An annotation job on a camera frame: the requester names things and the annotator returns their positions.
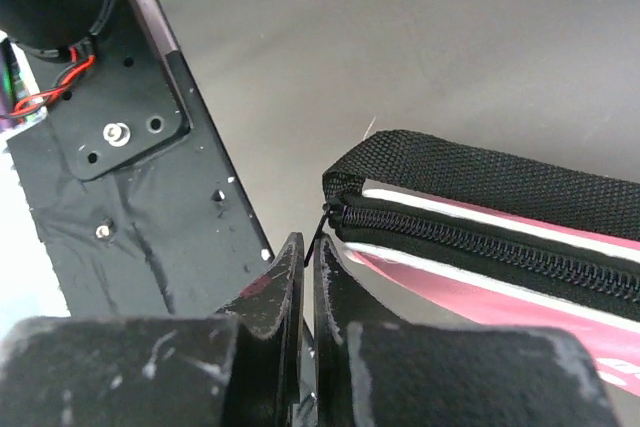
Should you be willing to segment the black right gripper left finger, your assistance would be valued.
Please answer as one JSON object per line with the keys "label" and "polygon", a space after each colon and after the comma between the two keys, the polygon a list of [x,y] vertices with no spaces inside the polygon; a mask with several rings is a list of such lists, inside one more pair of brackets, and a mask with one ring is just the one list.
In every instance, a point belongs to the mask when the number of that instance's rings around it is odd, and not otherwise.
{"label": "black right gripper left finger", "polygon": [[1,342],[5,426],[288,426],[304,241],[213,315],[33,317]]}

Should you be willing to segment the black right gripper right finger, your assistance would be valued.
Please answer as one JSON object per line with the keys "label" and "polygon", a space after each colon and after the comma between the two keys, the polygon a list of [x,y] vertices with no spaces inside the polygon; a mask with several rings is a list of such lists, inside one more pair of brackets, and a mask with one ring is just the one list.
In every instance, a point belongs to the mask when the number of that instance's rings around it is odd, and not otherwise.
{"label": "black right gripper right finger", "polygon": [[396,315],[314,243],[322,426],[614,426],[593,361],[548,328],[440,327]]}

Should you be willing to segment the pink racket cover bag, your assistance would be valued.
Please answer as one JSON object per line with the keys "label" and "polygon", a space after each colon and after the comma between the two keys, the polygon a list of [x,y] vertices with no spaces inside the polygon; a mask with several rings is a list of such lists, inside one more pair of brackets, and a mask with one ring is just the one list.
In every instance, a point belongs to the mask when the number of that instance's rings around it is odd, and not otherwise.
{"label": "pink racket cover bag", "polygon": [[601,378],[639,391],[639,245],[429,195],[368,189],[324,202],[345,255],[484,325],[576,336]]}

